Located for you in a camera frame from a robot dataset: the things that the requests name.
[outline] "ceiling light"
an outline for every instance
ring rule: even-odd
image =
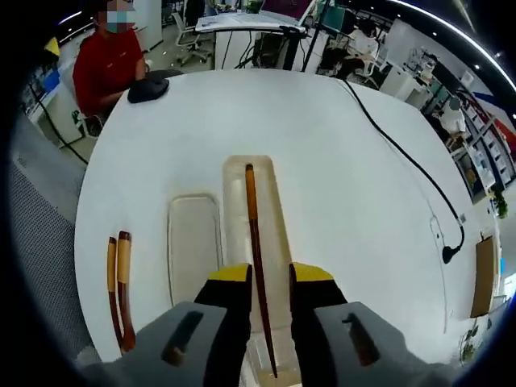
[[[61,25],[62,23],[64,22],[67,22],[69,21],[70,19],[73,19],[75,18],[76,16],[80,15],[82,13],[82,11],[80,10],[79,12],[77,12],[76,14],[73,14],[73,15],[70,15],[68,18],[64,18],[63,20],[61,20],[57,25]]]
[[[397,4],[400,4],[402,6],[406,6],[408,8],[411,8],[413,10],[416,10],[418,12],[421,12],[422,14],[425,14],[426,16],[433,18],[433,20],[438,21],[439,23],[443,24],[444,26],[448,27],[452,31],[454,31],[457,35],[462,37],[464,40],[466,40],[469,44],[471,44],[480,54],[482,54],[491,64],[494,66],[496,70],[506,79],[506,81],[509,83],[509,85],[513,88],[514,92],[516,92],[516,85],[514,82],[510,79],[509,75],[504,71],[504,69],[491,57],[491,55],[480,46],[475,40],[473,40],[471,37],[466,35],[464,32],[462,32],[459,28],[455,27],[453,24],[450,24],[446,20],[443,20],[434,14],[431,14],[427,10],[423,10],[421,8],[417,8],[416,6],[413,6],[412,4],[408,4],[406,2],[403,2],[401,0],[389,0],[390,2],[396,2]]]

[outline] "desk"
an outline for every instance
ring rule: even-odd
[[[57,85],[50,93],[45,94],[41,103],[47,109],[57,130],[67,143],[72,143],[81,138],[81,133],[72,118],[72,113],[79,108],[71,93],[62,83]],[[53,132],[50,122],[39,104],[27,117],[41,130],[45,137],[58,147],[63,146]]]
[[[195,31],[199,34],[217,32],[215,69],[234,69],[240,63],[240,58],[245,59],[245,56],[242,57],[242,55],[246,48],[254,45],[258,31],[276,32],[283,35],[286,28],[298,31],[300,34],[306,30],[297,24],[268,15],[229,12],[199,18]],[[291,38],[287,47],[290,47],[291,44],[297,46],[297,42]]]
[[[406,101],[414,91],[420,94],[426,89],[426,86],[420,85],[411,73],[395,64],[392,64],[392,66],[389,75],[387,75],[387,78],[381,85],[380,91],[382,93]]]
[[[452,158],[421,113],[354,87],[458,214],[470,210]],[[228,101],[236,108],[228,110]],[[169,201],[212,194],[223,225],[223,163],[231,155],[271,157],[294,260],[329,271],[348,301],[363,302],[400,329],[425,361],[456,351],[460,337],[455,342],[443,332],[471,310],[481,239],[474,219],[464,224],[463,248],[443,266],[432,211],[451,246],[460,240],[456,221],[431,183],[378,135],[341,81],[235,70],[170,78],[168,93],[153,102],[132,105],[125,93],[98,138],[77,208],[75,269],[85,321],[104,361],[120,356],[106,291],[108,237],[132,233],[137,332],[171,307]],[[221,237],[224,255],[223,227]]]

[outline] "person sitting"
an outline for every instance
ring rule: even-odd
[[[357,69],[363,69],[366,61],[375,61],[378,54],[378,42],[374,39],[377,34],[376,24],[369,19],[359,23],[359,29],[349,34],[350,42],[347,55],[344,56],[340,70],[335,77],[346,79]]]
[[[86,38],[73,69],[82,113],[106,118],[131,84],[145,77],[145,61],[132,30],[135,10],[123,0],[88,0],[95,32]]]
[[[362,69],[366,60],[375,60],[379,47],[374,39],[377,33],[376,24],[366,19],[360,20],[358,26],[358,29],[349,34],[347,48],[334,48],[323,53],[319,68],[333,69],[340,63],[336,77],[346,79],[356,69]]]
[[[438,117],[427,117],[428,122],[447,147],[451,147],[454,143],[462,144],[464,141],[466,122],[460,111],[460,105],[457,97],[451,97],[444,104],[443,111],[438,114]]]

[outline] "wooden chopstick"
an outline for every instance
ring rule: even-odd
[[[130,351],[135,347],[136,335],[131,321],[129,307],[129,271],[131,267],[131,234],[119,232],[117,282],[119,291],[120,315],[122,316],[123,340],[122,350]]]
[[[260,233],[258,231],[258,206],[256,205],[255,173],[251,164],[245,166],[245,183],[248,196],[249,227],[251,229],[252,261],[255,270],[258,302],[260,303],[261,321],[264,324],[265,343],[271,360],[274,377],[277,378],[276,359],[274,357],[273,334],[268,319],[267,295],[265,294],[264,267],[261,261]]]
[[[116,271],[116,239],[110,236],[107,245],[107,292],[110,299],[111,320],[119,348],[122,349],[122,332],[120,331],[119,313],[117,311],[116,292],[114,287]]]

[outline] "black cable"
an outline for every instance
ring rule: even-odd
[[[302,40],[299,40],[299,45],[301,46],[301,51],[303,51],[303,63],[305,63],[306,52],[305,52],[305,49],[303,48],[303,41]]]
[[[233,37],[233,31],[231,31],[231,34],[229,35],[229,39],[227,40],[226,53],[224,54],[224,59],[223,59],[223,66],[220,69],[224,69],[224,63],[226,63],[227,50],[229,49],[229,44],[231,43],[232,37]]]
[[[386,138],[404,157],[406,157],[406,159],[408,161],[410,161],[417,169],[419,169],[419,172],[421,172],[427,179],[430,183],[432,183],[432,185],[434,186],[435,189],[437,189],[437,191],[439,192],[439,194],[441,195],[441,197],[444,199],[444,201],[446,202],[446,204],[448,205],[448,208],[450,209],[451,213],[453,214],[454,218],[456,219],[457,221],[457,224],[459,225],[460,227],[460,243],[459,245],[456,247],[456,248],[450,248],[449,246],[444,246],[443,248],[443,262],[445,264],[448,264],[453,256],[459,252],[459,250],[462,248],[463,244],[464,244],[464,227],[462,226],[462,224],[459,222],[459,215],[457,214],[457,212],[455,211],[455,208],[453,208],[453,205],[450,203],[450,201],[448,200],[446,194],[443,192],[443,190],[441,189],[441,187],[439,187],[437,185],[437,183],[435,182],[435,180],[432,178],[432,176],[430,176],[428,174],[427,171],[425,171],[423,169],[423,167],[421,165],[418,164],[418,162],[416,160],[414,160],[407,152],[405,152],[405,150],[403,150],[402,147],[400,147],[396,141],[394,141],[393,139],[390,138],[390,136],[385,133],[379,126],[378,124],[374,121],[374,119],[372,119],[371,115],[369,114],[369,112],[367,111],[367,109],[365,108],[364,104],[362,103],[362,101],[360,100],[360,98],[358,97],[358,95],[356,95],[356,92],[355,90],[352,88],[352,86],[349,84],[348,81],[346,81],[345,79],[343,80],[344,83],[346,84],[346,86],[351,90],[352,94],[353,94],[353,97],[355,97],[355,100],[358,102],[358,104],[360,105],[360,107],[362,108],[362,111],[364,112],[365,116],[368,118],[369,122],[374,126],[375,129],[377,129],[381,135],[384,136],[384,138]]]
[[[251,36],[251,32],[249,32],[249,42],[248,42],[248,46],[245,48],[245,50],[243,50],[242,52],[242,56],[240,57],[240,60],[239,60],[239,65],[242,63],[242,59],[244,57],[247,57],[247,52],[248,52],[248,49],[249,47],[251,47],[251,41],[252,41],[252,36]]]
[[[44,106],[44,104],[41,102],[41,100],[38,98],[38,95],[35,93],[34,89],[32,89],[32,85],[29,83],[28,84],[29,88],[31,89],[31,92],[32,94],[34,95],[34,98],[35,100],[38,102],[38,104],[41,106],[41,108],[43,109],[43,112],[45,113],[45,115],[47,116],[47,120],[48,122],[50,123],[50,128],[52,129],[52,131],[56,134],[57,138],[59,139],[59,141],[61,143],[63,143],[63,145],[65,147],[67,147],[70,151],[72,151],[72,153],[77,156],[77,158],[82,161],[84,164],[88,165],[88,161],[85,160],[84,157],[82,157],[79,153],[77,153],[77,151],[75,149],[72,148],[72,146],[70,144],[68,144],[65,139],[63,139],[63,136],[61,135],[61,133],[57,130],[56,128],[56,125],[54,124],[54,122],[52,121],[52,119],[50,118],[50,114],[48,113],[47,111],[47,108]]]
[[[245,58],[243,59],[243,61],[242,61],[242,58],[240,58],[240,62],[236,65],[235,69],[241,69],[247,63],[249,63],[249,61],[251,59],[253,59],[253,57],[249,58],[248,56],[249,56],[249,53],[254,52],[255,46],[256,45],[254,44],[251,48],[249,48],[248,52],[245,53],[246,55],[245,55]]]

